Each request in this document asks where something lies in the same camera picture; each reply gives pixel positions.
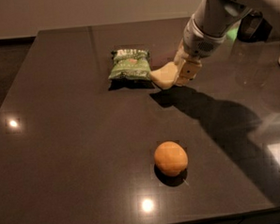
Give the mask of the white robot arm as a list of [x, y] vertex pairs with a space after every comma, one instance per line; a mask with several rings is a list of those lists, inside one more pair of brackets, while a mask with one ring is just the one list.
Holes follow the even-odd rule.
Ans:
[[202, 57], [211, 56], [223, 43], [229, 28], [250, 11], [261, 12], [280, 34], [280, 0], [202, 0], [184, 28], [174, 64], [178, 72], [175, 85], [183, 86], [195, 78]]

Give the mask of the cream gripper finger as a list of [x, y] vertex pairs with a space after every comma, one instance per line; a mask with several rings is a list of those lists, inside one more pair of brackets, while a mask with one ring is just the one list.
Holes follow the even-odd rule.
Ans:
[[174, 56], [174, 64], [178, 65], [181, 60], [184, 58], [185, 50], [183, 48], [183, 40], [180, 41], [178, 50]]
[[179, 87], [183, 87], [190, 80], [193, 80], [202, 68], [201, 61], [196, 57], [190, 56], [187, 58], [175, 58], [174, 65], [176, 67], [174, 85]]

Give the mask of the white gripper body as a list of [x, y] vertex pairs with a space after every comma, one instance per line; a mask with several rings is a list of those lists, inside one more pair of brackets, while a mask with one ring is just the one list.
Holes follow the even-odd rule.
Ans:
[[209, 19], [192, 16], [184, 28], [183, 48], [190, 56], [207, 57], [223, 44], [226, 25]]

